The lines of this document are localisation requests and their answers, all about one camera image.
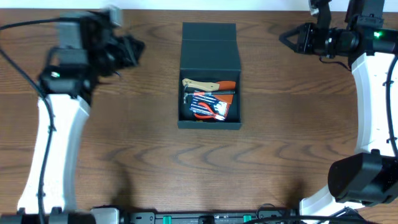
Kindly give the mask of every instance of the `green clip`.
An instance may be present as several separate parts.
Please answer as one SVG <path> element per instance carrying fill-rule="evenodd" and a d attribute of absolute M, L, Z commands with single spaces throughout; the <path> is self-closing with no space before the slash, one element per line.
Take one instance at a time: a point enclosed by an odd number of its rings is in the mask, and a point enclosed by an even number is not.
<path fill-rule="evenodd" d="M 251 220 L 251 215 L 244 215 L 243 216 L 243 222 L 245 223 L 245 222 L 248 222 L 248 221 L 250 221 Z"/>
<path fill-rule="evenodd" d="M 163 217 L 163 224 L 172 224 L 172 217 Z"/>

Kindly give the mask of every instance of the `hammer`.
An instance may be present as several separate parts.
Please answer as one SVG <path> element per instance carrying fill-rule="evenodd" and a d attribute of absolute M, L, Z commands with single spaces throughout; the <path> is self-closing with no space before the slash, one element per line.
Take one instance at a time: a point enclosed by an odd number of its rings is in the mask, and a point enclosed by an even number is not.
<path fill-rule="evenodd" d="M 212 91 L 212 92 L 194 92 L 194 93 L 185 93 L 184 92 L 184 104 L 187 103 L 188 96 L 212 96 L 212 95 L 233 95 L 233 94 L 235 94 L 234 90 Z"/>

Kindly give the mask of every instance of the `black box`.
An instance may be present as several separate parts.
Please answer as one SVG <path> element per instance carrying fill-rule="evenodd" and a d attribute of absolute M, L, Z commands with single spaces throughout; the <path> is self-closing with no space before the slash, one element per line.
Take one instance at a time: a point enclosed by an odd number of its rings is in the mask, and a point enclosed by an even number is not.
<path fill-rule="evenodd" d="M 180 80 L 178 81 L 178 127 L 197 129 L 239 129 L 241 122 L 241 61 L 236 43 L 236 25 L 184 22 Z M 235 95 L 225 121 L 197 121 L 189 110 L 192 97 L 183 103 L 182 80 L 236 82 Z"/>

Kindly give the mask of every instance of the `wooden handle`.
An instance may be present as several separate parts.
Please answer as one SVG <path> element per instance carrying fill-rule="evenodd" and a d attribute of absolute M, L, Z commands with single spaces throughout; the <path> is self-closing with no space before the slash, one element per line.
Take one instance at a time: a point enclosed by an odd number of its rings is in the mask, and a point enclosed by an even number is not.
<path fill-rule="evenodd" d="M 188 85 L 188 87 L 197 88 L 203 91 L 217 91 L 220 87 L 220 84 L 217 83 L 209 83 L 209 82 L 197 82 L 193 81 L 189 78 L 184 78 L 182 80 L 182 85 Z"/>

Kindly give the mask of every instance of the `wooden tabletop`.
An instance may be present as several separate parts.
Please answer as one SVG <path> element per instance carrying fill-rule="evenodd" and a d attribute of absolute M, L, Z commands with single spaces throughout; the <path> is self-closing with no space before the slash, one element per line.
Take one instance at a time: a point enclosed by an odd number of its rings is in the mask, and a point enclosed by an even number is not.
<path fill-rule="evenodd" d="M 1 25 L 57 17 L 58 10 L 0 10 Z M 333 26 L 344 27 L 344 13 Z M 398 14 L 385 14 L 398 29 Z M 308 12 L 124 11 L 143 40 L 141 66 L 95 91 L 76 168 L 79 208 L 118 204 L 165 211 L 297 207 L 326 185 L 337 160 L 353 155 L 358 132 L 352 74 L 293 53 L 282 32 L 314 21 Z M 232 22 L 242 63 L 239 131 L 177 128 L 182 22 Z M 1 44 L 33 78 L 57 45 L 54 25 L 4 31 Z M 346 58 L 337 58 L 346 62 Z M 37 95 L 0 59 L 0 211 L 15 212 L 37 133 Z M 398 222 L 397 201 L 360 211 Z"/>

